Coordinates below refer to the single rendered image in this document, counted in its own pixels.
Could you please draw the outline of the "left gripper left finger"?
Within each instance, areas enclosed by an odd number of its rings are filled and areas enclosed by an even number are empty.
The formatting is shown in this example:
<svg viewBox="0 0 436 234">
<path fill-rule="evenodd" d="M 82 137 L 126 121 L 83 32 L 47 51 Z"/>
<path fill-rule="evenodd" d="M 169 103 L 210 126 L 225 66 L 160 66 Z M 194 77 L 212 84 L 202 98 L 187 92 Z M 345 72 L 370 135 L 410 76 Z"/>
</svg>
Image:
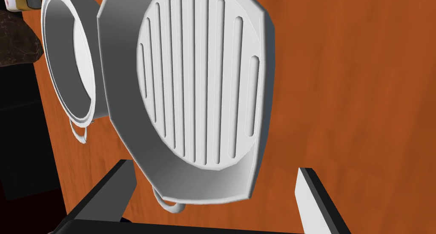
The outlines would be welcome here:
<svg viewBox="0 0 436 234">
<path fill-rule="evenodd" d="M 132 160 L 122 159 L 95 185 L 65 218 L 67 221 L 118 222 L 137 186 Z"/>
</svg>

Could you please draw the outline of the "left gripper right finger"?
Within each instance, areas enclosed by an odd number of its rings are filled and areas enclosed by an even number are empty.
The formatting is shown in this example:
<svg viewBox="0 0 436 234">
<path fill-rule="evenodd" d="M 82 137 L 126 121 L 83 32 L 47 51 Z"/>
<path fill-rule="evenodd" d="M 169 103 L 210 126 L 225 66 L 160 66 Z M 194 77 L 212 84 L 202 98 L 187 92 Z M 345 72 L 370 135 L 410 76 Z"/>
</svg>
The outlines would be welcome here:
<svg viewBox="0 0 436 234">
<path fill-rule="evenodd" d="M 351 234 L 312 168 L 298 168 L 295 198 L 305 234 Z"/>
</svg>

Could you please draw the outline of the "brown wooden table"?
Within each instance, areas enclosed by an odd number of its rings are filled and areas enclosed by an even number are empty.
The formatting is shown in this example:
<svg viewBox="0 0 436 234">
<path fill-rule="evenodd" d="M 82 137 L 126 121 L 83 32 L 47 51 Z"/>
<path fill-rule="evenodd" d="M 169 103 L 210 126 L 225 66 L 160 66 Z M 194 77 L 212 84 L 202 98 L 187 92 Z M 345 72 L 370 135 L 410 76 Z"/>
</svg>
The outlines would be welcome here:
<svg viewBox="0 0 436 234">
<path fill-rule="evenodd" d="M 268 141 L 251 199 L 171 214 L 139 168 L 133 222 L 302 233 L 313 168 L 352 234 L 436 234 L 436 0 L 257 0 L 275 26 Z"/>
</svg>

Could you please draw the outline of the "white round pot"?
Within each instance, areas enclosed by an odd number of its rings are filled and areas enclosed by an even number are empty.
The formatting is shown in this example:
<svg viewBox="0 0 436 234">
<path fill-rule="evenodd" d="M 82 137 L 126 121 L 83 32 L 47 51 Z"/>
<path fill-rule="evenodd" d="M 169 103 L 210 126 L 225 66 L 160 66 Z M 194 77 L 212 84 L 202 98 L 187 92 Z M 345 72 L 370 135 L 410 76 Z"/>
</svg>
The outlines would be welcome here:
<svg viewBox="0 0 436 234">
<path fill-rule="evenodd" d="M 95 0 L 43 0 L 41 33 L 57 97 L 71 128 L 108 116 Z"/>
</svg>

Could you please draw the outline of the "white ridged grill pan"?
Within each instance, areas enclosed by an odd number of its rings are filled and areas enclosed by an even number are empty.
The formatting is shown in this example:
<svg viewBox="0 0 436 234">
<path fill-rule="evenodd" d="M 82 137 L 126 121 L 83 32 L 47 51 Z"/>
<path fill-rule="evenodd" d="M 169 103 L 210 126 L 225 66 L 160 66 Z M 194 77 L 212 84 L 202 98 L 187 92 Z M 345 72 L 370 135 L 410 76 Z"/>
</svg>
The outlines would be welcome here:
<svg viewBox="0 0 436 234">
<path fill-rule="evenodd" d="M 249 199 L 271 117 L 275 29 L 257 0 L 103 0 L 110 121 L 163 209 Z"/>
</svg>

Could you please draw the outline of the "dark brown rock-like lump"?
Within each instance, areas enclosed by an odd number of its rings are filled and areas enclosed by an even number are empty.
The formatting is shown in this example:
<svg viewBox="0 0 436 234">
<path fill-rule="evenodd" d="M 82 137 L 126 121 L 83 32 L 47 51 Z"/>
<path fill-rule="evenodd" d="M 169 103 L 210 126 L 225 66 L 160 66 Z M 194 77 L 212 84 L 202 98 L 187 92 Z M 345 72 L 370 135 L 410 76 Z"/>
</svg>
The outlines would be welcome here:
<svg viewBox="0 0 436 234">
<path fill-rule="evenodd" d="M 43 53 L 40 39 L 23 18 L 0 10 L 0 68 L 35 63 Z"/>
</svg>

